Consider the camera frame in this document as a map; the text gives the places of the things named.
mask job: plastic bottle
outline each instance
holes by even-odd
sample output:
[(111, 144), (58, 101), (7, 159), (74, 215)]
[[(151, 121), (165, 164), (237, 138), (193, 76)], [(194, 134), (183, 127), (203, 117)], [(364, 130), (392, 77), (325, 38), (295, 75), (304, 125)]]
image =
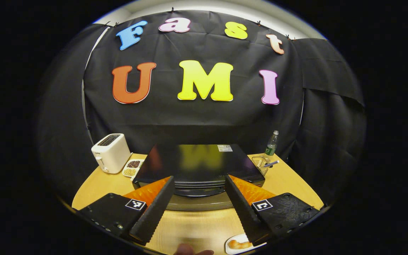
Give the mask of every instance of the plastic bottle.
[(278, 130), (273, 131), (272, 137), (270, 137), (270, 140), (267, 143), (267, 148), (265, 149), (264, 152), (264, 158), (266, 158), (266, 163), (272, 162), (273, 155), (275, 153), (275, 150), (277, 149), (277, 141), (278, 141)]

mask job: hand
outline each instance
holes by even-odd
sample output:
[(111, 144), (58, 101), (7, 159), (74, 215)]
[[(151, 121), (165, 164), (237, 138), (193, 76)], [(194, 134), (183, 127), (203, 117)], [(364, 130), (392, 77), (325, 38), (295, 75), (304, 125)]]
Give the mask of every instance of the hand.
[(174, 255), (213, 255), (213, 250), (203, 250), (199, 253), (194, 253), (193, 247), (189, 244), (179, 244)]

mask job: white toaster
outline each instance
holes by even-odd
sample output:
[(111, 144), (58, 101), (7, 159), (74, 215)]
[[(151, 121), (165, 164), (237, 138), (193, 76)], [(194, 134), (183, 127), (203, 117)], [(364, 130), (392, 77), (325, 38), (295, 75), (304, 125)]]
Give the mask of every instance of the white toaster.
[(92, 148), (95, 160), (106, 173), (119, 173), (130, 157), (124, 134), (109, 134)]

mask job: wire basket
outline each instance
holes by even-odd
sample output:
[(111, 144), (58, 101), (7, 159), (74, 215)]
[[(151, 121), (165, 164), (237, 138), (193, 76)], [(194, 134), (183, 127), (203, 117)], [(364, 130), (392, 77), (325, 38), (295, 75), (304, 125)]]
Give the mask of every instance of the wire basket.
[(251, 161), (253, 161), (254, 165), (256, 168), (261, 172), (262, 176), (265, 176), (269, 168), (272, 168), (273, 166), (264, 168), (266, 164), (270, 163), (270, 160), (268, 158), (265, 158), (262, 155), (257, 155), (251, 158)]

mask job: letter m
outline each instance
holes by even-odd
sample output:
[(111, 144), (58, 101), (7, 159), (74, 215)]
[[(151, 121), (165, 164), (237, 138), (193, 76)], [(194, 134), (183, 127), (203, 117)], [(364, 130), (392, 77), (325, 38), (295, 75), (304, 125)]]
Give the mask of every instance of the letter m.
[(210, 95), (215, 101), (232, 101), (230, 76), (234, 69), (228, 63), (215, 64), (209, 75), (206, 74), (201, 64), (196, 60), (185, 60), (179, 63), (183, 68), (182, 91), (177, 94), (180, 100), (195, 100), (196, 93), (193, 92), (193, 84), (203, 100), (209, 95), (210, 89), (215, 85), (214, 92)]

